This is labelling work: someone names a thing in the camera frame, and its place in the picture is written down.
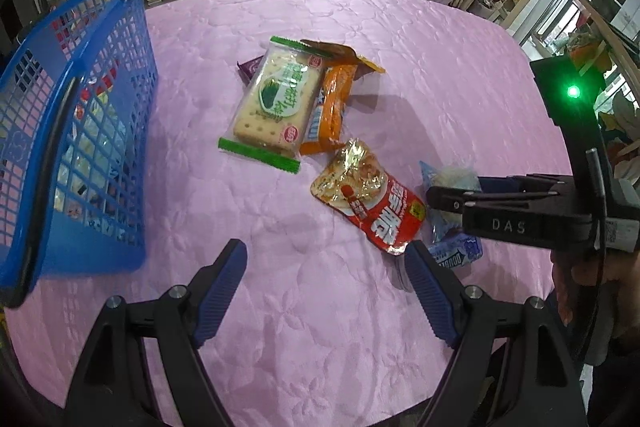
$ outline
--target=blue gripper pad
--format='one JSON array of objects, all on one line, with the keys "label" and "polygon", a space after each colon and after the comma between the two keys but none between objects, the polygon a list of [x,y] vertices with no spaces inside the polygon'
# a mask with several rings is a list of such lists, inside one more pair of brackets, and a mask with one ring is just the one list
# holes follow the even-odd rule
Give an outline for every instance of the blue gripper pad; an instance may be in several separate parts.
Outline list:
[{"label": "blue gripper pad", "polygon": [[231,299],[233,299],[246,270],[246,245],[237,239],[229,241],[220,253],[218,260],[223,261],[223,257],[227,258],[226,262],[205,293],[198,308],[198,324],[193,332],[196,349],[199,349],[205,341],[215,337],[218,333],[220,323],[225,317],[226,310],[229,308]]},{"label": "blue gripper pad", "polygon": [[409,243],[404,256],[407,275],[433,333],[447,346],[456,347],[464,322],[462,284],[453,272],[438,266],[421,241]]}]

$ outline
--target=blue plastic basket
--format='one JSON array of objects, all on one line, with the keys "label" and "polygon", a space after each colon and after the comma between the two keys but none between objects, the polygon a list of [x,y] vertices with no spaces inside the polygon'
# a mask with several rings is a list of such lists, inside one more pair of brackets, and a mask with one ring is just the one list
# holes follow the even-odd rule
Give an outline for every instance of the blue plastic basket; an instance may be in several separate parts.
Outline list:
[{"label": "blue plastic basket", "polygon": [[0,78],[0,303],[142,264],[157,79],[143,0],[69,0],[20,46]]}]

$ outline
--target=metal screw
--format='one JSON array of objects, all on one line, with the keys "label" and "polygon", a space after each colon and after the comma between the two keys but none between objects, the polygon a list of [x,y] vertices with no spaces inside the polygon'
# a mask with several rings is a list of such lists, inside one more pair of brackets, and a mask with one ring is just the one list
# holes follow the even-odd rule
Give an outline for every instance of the metal screw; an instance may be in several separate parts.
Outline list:
[{"label": "metal screw", "polygon": [[541,310],[542,308],[545,307],[545,301],[543,301],[540,297],[530,298],[529,304],[531,304],[537,310]]},{"label": "metal screw", "polygon": [[172,299],[182,299],[185,295],[187,295],[187,286],[182,284],[175,285],[169,290],[169,296]]},{"label": "metal screw", "polygon": [[482,297],[482,288],[478,286],[467,286],[465,288],[466,296],[470,299],[479,299]]},{"label": "metal screw", "polygon": [[112,297],[109,297],[106,302],[107,308],[110,308],[111,310],[116,309],[121,304],[122,304],[122,297],[120,297],[119,295],[114,295]]}]

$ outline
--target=purple snack wrapper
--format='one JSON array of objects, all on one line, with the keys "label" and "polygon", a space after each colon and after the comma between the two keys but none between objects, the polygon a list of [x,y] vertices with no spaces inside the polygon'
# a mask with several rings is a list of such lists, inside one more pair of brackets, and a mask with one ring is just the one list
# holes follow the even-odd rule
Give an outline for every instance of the purple snack wrapper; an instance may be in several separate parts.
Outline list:
[{"label": "purple snack wrapper", "polygon": [[254,58],[253,60],[249,60],[249,62],[245,62],[244,64],[238,63],[238,70],[240,71],[240,77],[242,78],[242,83],[245,86],[248,86],[251,82],[251,79],[254,77],[255,72],[260,67],[260,63],[262,62],[262,57]]}]

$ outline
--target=red snack bag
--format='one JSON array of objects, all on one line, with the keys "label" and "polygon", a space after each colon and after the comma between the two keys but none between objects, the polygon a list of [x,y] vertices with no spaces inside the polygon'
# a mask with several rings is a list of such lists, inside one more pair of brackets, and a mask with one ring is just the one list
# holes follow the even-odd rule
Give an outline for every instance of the red snack bag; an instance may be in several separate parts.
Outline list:
[{"label": "red snack bag", "polygon": [[418,197],[382,168],[361,140],[350,140],[311,185],[311,193],[344,214],[392,255],[404,252],[426,216]]}]

